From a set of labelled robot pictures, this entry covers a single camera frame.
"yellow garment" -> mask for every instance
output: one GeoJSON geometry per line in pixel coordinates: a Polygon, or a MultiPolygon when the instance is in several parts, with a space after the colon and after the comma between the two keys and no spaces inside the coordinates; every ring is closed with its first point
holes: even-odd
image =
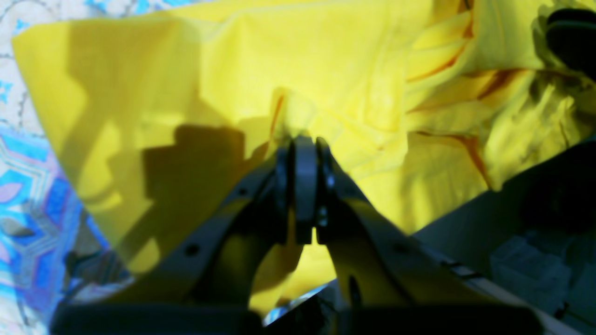
{"type": "MultiPolygon", "coordinates": [[[[288,134],[326,138],[407,233],[585,138],[591,95],[544,42],[562,7],[594,3],[224,0],[13,45],[64,171],[142,274],[288,134]]],[[[301,250],[270,252],[252,308],[334,278],[324,247],[301,250]]]]}

